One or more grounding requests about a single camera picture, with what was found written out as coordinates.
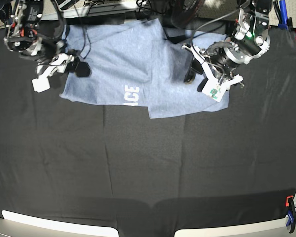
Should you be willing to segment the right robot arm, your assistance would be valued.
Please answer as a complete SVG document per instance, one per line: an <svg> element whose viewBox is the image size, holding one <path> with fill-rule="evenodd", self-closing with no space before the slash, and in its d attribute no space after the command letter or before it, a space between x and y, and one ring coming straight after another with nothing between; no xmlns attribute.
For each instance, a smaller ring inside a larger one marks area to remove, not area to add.
<svg viewBox="0 0 296 237"><path fill-rule="evenodd" d="M66 31L65 19L57 2L53 0L60 30L53 36L40 29L44 2L42 0L18 0L13 12L5 22L4 44L17 52L20 58L37 62L36 78L32 80L35 92L51 88L49 78L54 73L72 72L78 77L91 75L91 68L81 56L82 50L67 50L63 38Z"/></svg>

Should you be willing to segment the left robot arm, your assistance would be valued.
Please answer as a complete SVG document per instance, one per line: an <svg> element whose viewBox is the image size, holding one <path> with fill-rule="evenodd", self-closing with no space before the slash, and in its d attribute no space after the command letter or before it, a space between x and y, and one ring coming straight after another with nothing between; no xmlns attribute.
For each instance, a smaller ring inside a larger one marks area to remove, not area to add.
<svg viewBox="0 0 296 237"><path fill-rule="evenodd" d="M193 43L197 32L194 30L190 43L182 45L193 55L184 83L192 83L197 74L204 74L198 90L213 99L218 99L233 85L243 85L243 77L236 75L234 70L260 58L270 49L268 31L272 1L239 0L237 4L239 15L231 36L213 43L207 49L200 49Z"/></svg>

